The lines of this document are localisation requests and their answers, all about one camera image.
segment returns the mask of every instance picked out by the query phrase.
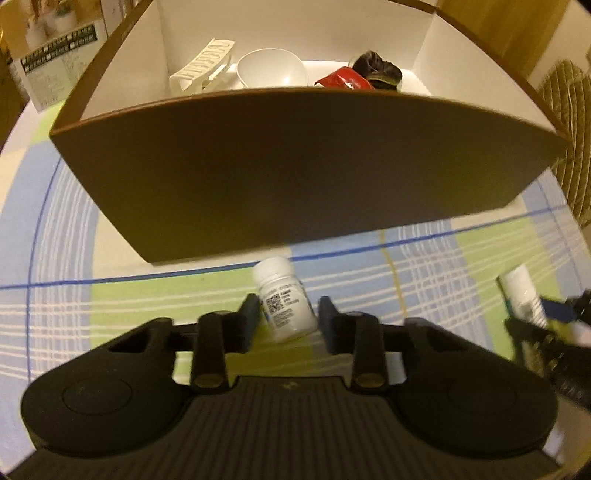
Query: red object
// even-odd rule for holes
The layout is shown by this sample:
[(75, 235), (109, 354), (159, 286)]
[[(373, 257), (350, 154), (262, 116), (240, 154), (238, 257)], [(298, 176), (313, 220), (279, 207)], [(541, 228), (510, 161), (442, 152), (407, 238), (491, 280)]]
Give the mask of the red object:
[(358, 88), (366, 90), (374, 89), (366, 79), (350, 67), (341, 67), (330, 75), (321, 78), (316, 83), (319, 83), (323, 87), (350, 88), (352, 90)]

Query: qr code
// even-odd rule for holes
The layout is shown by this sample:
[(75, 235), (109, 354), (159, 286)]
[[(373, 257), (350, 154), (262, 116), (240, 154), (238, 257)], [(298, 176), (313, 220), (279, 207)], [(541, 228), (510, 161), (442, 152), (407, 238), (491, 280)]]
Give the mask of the qr code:
[(273, 315), (283, 308), (283, 302), (278, 293), (267, 299), (267, 308), (269, 309), (269, 315)]

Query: plaid tablecloth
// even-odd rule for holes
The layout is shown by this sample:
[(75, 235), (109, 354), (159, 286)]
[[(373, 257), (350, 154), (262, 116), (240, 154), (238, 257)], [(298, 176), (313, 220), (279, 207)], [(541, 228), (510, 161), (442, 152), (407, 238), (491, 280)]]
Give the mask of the plaid tablecloth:
[[(236, 308), (255, 290), (252, 265), (270, 255), (293, 260), (314, 307), (330, 295), (340, 309), (385, 323), (422, 316), (507, 357), (500, 273), (525, 263), (540, 293), (556, 298), (591, 286), (589, 251), (549, 172), (501, 210), (154, 267), (101, 214), (48, 140), (58, 108), (37, 115), (29, 105), (0, 156), (3, 471), (32, 449), (19, 415), (32, 380), (153, 317), (183, 323)], [(264, 326), (252, 352), (228, 359), (232, 375), (346, 374), (350, 364), (350, 356), (329, 357), (318, 333), (278, 346)], [(188, 374), (189, 358), (181, 356), (176, 379)]]

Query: yellow line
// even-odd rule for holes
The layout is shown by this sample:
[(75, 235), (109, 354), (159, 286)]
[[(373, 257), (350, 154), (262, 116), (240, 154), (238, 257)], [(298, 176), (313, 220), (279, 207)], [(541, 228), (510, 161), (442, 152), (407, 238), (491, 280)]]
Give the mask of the yellow line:
[[(379, 242), (381, 244), (386, 243), (386, 230), (381, 230), (379, 233)], [(402, 288), (400, 287), (400, 279), (398, 278), (398, 272), (396, 271), (396, 266), (392, 261), (392, 257), (388, 253), (386, 248), (381, 248), (384, 257), (386, 257), (386, 262), (390, 266), (390, 270), (392, 270), (392, 276), (394, 277), (394, 287), (396, 288), (396, 295), (398, 296), (398, 302), (400, 304), (400, 308), (402, 309), (402, 314), (404, 318), (408, 317), (408, 311), (406, 309), (406, 303), (404, 303), (404, 297), (402, 296)]]

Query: bowl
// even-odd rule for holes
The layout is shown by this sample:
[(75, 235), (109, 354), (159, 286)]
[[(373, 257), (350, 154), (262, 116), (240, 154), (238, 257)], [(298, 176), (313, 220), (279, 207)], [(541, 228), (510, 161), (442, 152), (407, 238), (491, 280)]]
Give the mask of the bowl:
[(280, 48), (262, 48), (244, 55), (236, 74), (245, 88), (308, 86), (308, 72), (294, 53)]

